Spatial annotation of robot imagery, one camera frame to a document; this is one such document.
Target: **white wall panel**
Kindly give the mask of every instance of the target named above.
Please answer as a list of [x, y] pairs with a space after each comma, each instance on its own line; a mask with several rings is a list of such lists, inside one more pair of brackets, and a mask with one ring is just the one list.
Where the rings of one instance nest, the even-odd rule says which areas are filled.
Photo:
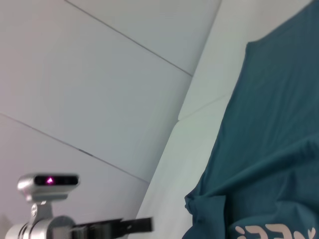
[[193, 75], [220, 0], [69, 0]]
[[295, 15], [310, 0], [223, 0], [179, 119], [233, 91], [246, 45]]
[[154, 217], [155, 231], [130, 239], [182, 238], [192, 225], [184, 197], [204, 172], [230, 95], [204, 107], [174, 127], [138, 217]]
[[0, 29], [0, 112], [150, 181], [190, 76], [63, 0], [2, 0]]
[[0, 115], [0, 238], [10, 224], [25, 223], [31, 204], [17, 187], [32, 172], [73, 172], [81, 184], [67, 200], [53, 204], [53, 213], [77, 223], [136, 217], [148, 184], [104, 162], [92, 159], [34, 129]]

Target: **teal fabric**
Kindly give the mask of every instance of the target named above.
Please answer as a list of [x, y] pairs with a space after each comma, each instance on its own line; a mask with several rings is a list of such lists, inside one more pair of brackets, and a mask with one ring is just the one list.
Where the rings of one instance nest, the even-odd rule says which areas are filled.
[[184, 239], [317, 238], [318, 0], [248, 43], [207, 168], [185, 200], [193, 227]]

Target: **pink light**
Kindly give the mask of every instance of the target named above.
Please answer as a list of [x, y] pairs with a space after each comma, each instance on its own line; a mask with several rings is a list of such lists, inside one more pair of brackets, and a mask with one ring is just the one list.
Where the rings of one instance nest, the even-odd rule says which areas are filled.
[[52, 184], [53, 183], [53, 179], [52, 178], [48, 178], [48, 180], [46, 181], [47, 184]]

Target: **silver robotic part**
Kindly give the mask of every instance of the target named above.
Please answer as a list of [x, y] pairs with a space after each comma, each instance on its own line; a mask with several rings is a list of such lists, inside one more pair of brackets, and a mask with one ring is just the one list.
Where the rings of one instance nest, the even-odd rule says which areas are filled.
[[[48, 178], [51, 181], [37, 184], [36, 178]], [[76, 178], [76, 183], [69, 183], [70, 177]], [[65, 179], [65, 182], [54, 184], [53, 180]], [[64, 200], [68, 193], [79, 185], [79, 177], [75, 174], [28, 174], [18, 181], [18, 190], [23, 193], [27, 202], [33, 202], [30, 220], [26, 224], [13, 226], [6, 234], [5, 239], [68, 239], [67, 233], [61, 233], [66, 228], [69, 231], [75, 225], [74, 221], [66, 216], [53, 217], [52, 201]]]

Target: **teal t-shirt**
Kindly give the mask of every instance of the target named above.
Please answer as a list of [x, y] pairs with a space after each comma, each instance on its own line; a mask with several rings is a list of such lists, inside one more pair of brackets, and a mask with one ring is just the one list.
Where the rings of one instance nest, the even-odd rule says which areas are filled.
[[248, 43], [184, 239], [319, 238], [319, 1]]

